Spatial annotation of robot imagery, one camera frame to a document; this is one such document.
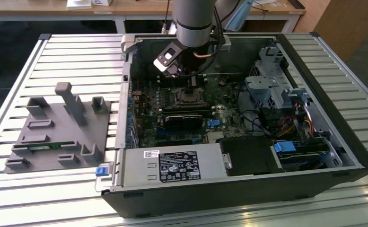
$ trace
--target gray stand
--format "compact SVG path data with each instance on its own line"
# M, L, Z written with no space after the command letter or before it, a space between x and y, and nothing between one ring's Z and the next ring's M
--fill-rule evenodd
M94 97L82 102L71 84L59 83L56 94L66 104L48 104L43 97L30 99L30 116L12 155L8 174L95 167L104 160L111 102Z

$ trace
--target green circuit board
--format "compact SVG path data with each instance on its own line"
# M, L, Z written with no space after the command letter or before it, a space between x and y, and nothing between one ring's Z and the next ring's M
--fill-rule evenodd
M207 79L208 83L203 87L203 98L214 106L214 115L204 118L200 129L191 131L171 133L160 124L160 119L166 116L158 110L162 106L168 108L175 105L175 89L156 86L143 89L148 105L146 105L146 111L138 114L142 148L210 143L208 133L211 132L222 132L224 137L247 135L244 121L238 111L234 84L227 83L224 86L219 84L222 82L219 76L208 76ZM220 124L208 127L208 121L212 120L219 120Z

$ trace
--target barcode sticker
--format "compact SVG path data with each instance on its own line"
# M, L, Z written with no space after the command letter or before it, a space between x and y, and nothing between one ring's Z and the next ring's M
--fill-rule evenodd
M146 150L144 151L144 158L159 157L159 154L160 154L159 150Z

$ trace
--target power supply label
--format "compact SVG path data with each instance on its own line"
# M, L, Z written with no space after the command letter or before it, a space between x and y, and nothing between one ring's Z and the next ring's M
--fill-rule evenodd
M159 154L160 181L200 180L202 170L196 151Z

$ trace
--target slotted metal surface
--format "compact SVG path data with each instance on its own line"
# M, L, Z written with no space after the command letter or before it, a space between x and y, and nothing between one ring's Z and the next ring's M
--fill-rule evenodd
M364 87L310 34L287 37L368 148L368 93ZM114 159L123 67L118 57L120 38L114 34L54 35L50 41L39 41L0 122L0 226L368 225L368 176L336 186L312 199L123 219L95 191L95 168L4 174L6 159L28 115L24 108L28 97L46 96L50 103L62 102L54 92L59 81L74 84L74 93L82 95L83 101L94 96L112 101L106 159ZM302 87L298 74L291 73Z

